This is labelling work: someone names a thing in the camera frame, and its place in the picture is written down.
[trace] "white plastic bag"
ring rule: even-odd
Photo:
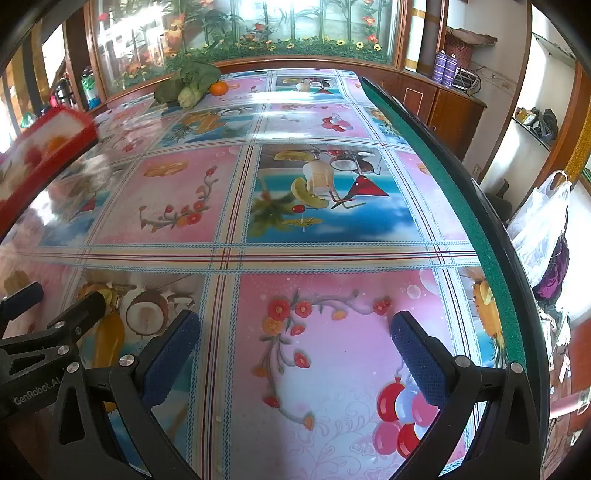
[[[571,184],[566,180],[552,190],[551,185],[556,174],[568,178],[564,171],[555,171],[550,175],[539,189],[531,192],[507,227],[507,233],[532,287],[540,283],[548,268],[566,220]]]

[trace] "bag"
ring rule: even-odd
[[[544,276],[566,221],[571,183],[566,180],[552,190],[557,173],[567,178],[564,171],[550,175],[539,189],[531,192],[507,227],[531,287]]]
[[[534,127],[534,131],[545,142],[556,140],[558,137],[558,120],[556,120],[556,115],[551,108],[544,110],[543,115],[540,115],[538,111],[538,125]]]

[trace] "white wall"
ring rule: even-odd
[[[532,11],[532,30],[568,49],[557,30],[535,8]],[[573,81],[574,69],[550,56],[532,36],[530,57],[517,106],[527,109],[537,107],[541,112],[551,108],[560,127],[569,104]],[[515,210],[527,195],[547,157],[548,151],[535,138],[511,122],[480,187],[485,192],[495,192],[503,178],[506,178],[509,190],[505,198]]]
[[[569,243],[570,263],[562,286],[557,307],[569,311],[571,327],[591,316],[589,295],[589,239],[591,238],[591,196],[577,183],[570,194],[569,226],[566,241]]]
[[[476,47],[472,61],[507,77],[506,87],[482,76],[482,88],[475,96],[487,104],[464,165],[473,173],[484,167],[501,132],[519,78],[525,50],[527,6],[515,0],[470,0],[465,8],[464,28],[498,39],[494,47]]]
[[[447,26],[464,28],[467,5],[460,0],[449,0],[447,7]]]

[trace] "water bottle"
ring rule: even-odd
[[[435,66],[433,67],[433,76],[431,80],[435,83],[441,83],[443,80],[443,71],[445,70],[445,64],[447,63],[447,55],[445,55],[445,51],[442,50],[437,54],[435,57]]]
[[[446,87],[451,87],[453,79],[456,77],[457,60],[456,56],[452,54],[451,57],[447,58],[445,69],[443,70],[443,80],[441,83]]]
[[[99,91],[96,88],[95,74],[92,67],[87,67],[82,72],[82,90],[88,103],[88,108],[94,108],[100,105]]]

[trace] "electrical outlet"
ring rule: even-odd
[[[472,176],[476,180],[480,180],[480,174],[482,173],[482,168],[480,165],[474,165],[474,170],[472,170]]]

